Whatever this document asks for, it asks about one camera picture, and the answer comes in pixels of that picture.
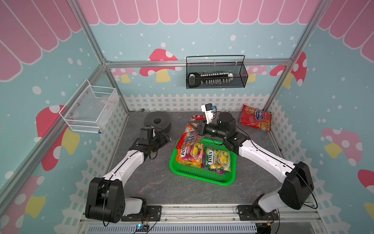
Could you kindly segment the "green Fox's candy bag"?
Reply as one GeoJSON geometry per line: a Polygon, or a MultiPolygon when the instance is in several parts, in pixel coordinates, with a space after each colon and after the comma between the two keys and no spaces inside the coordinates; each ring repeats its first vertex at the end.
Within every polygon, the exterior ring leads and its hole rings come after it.
{"type": "Polygon", "coordinates": [[[206,147],[204,151],[204,167],[216,171],[231,171],[231,152],[206,147]]]}

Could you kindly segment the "red candy bag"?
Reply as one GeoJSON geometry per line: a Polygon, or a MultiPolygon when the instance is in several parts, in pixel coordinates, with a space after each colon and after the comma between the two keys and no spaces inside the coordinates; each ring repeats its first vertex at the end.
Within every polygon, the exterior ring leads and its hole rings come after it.
{"type": "MultiPolygon", "coordinates": [[[[189,122],[191,121],[199,121],[199,120],[205,120],[206,118],[202,115],[194,115],[190,120],[189,122]]],[[[197,127],[197,123],[192,123],[192,125],[194,127],[197,127]]],[[[199,135],[197,134],[197,132],[195,131],[195,129],[193,129],[190,124],[188,124],[185,128],[185,131],[184,133],[182,134],[182,136],[180,137],[177,145],[176,145],[176,149],[177,150],[181,150],[181,149],[184,149],[184,148],[188,148],[188,147],[191,147],[193,146],[199,139],[199,135]]]]}
{"type": "Polygon", "coordinates": [[[249,126],[262,131],[271,131],[272,114],[247,105],[243,106],[240,115],[242,125],[249,126]]]}

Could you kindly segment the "orange Fox's candy bag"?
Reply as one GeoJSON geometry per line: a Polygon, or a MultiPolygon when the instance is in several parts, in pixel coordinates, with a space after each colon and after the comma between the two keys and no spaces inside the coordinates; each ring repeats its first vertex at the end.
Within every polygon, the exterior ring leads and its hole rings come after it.
{"type": "Polygon", "coordinates": [[[184,166],[201,168],[204,144],[199,142],[192,146],[177,150],[176,161],[184,166]]]}

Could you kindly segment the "green plastic basket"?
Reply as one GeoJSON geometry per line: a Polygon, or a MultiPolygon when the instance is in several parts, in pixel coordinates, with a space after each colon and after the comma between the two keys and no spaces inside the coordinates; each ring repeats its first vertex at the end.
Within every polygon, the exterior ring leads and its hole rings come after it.
{"type": "Polygon", "coordinates": [[[189,177],[192,179],[205,181],[208,183],[221,185],[221,186],[231,185],[236,178],[237,155],[233,152],[231,152],[231,171],[226,172],[225,174],[222,174],[222,175],[216,172],[209,171],[209,170],[182,165],[176,161],[176,156],[177,156],[177,149],[175,146],[173,149],[172,156],[169,161],[169,168],[176,175],[189,177]]]}

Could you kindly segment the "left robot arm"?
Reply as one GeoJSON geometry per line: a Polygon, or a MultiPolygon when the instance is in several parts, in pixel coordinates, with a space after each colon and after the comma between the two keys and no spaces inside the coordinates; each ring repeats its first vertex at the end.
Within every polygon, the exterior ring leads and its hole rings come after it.
{"type": "Polygon", "coordinates": [[[125,198],[124,187],[135,170],[152,153],[171,142],[168,133],[152,126],[141,128],[138,137],[125,157],[103,177],[95,177],[89,183],[85,217],[102,221],[104,225],[117,223],[124,216],[143,219],[148,215],[147,200],[139,197],[125,198]]]}

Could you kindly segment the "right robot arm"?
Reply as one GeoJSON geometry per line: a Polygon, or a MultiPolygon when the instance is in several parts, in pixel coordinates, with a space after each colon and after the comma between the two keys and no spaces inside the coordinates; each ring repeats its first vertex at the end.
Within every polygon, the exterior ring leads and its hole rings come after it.
{"type": "Polygon", "coordinates": [[[200,136],[221,139],[229,151],[259,165],[282,183],[278,190],[259,196],[253,203],[254,211],[270,213],[283,207],[299,210],[312,195],[314,184],[308,165],[285,160],[256,144],[248,135],[238,132],[231,113],[221,113],[216,123],[197,120],[190,121],[189,126],[200,136]]]}

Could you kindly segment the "black socket bit holder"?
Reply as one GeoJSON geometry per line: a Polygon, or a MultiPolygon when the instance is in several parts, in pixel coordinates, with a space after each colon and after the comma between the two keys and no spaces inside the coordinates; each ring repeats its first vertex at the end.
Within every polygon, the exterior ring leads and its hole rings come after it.
{"type": "Polygon", "coordinates": [[[234,75],[232,73],[212,73],[212,74],[200,74],[190,73],[187,77],[187,88],[197,88],[201,85],[222,85],[232,82],[234,75]]]}

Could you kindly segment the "small green circuit board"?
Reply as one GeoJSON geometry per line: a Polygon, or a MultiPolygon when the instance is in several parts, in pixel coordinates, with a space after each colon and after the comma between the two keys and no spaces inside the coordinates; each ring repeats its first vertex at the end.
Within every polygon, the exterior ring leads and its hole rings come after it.
{"type": "Polygon", "coordinates": [[[150,226],[149,225],[146,225],[146,224],[138,224],[136,226],[136,232],[148,232],[150,229],[150,226]]]}

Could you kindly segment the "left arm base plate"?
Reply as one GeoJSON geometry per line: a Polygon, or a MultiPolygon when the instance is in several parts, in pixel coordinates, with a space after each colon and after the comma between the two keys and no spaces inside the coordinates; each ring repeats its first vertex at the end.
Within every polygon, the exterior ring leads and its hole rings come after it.
{"type": "Polygon", "coordinates": [[[121,221],[123,222],[131,222],[131,221],[156,222],[156,221],[160,221],[161,213],[162,213],[162,206],[147,206],[147,208],[144,211],[141,211],[138,214],[129,214],[129,215],[123,216],[121,218],[121,221]]]}

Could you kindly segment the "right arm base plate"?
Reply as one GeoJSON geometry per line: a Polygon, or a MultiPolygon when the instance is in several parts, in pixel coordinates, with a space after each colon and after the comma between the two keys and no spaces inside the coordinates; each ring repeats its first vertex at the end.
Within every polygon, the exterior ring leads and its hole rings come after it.
{"type": "Polygon", "coordinates": [[[266,213],[255,205],[238,205],[235,212],[239,215],[240,221],[274,222],[279,220],[279,213],[276,210],[266,213]]]}

